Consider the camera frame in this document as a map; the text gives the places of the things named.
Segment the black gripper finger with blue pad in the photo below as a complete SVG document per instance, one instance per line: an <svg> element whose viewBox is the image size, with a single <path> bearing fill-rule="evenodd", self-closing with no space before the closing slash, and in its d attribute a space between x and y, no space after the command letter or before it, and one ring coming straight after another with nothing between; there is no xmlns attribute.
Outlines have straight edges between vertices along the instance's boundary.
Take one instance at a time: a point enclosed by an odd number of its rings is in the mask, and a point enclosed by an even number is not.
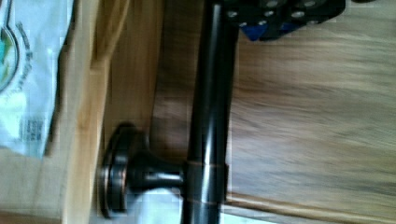
<svg viewBox="0 0 396 224"><path fill-rule="evenodd" d="M346 0L225 0L227 21L250 41L272 41L339 16Z"/></svg>

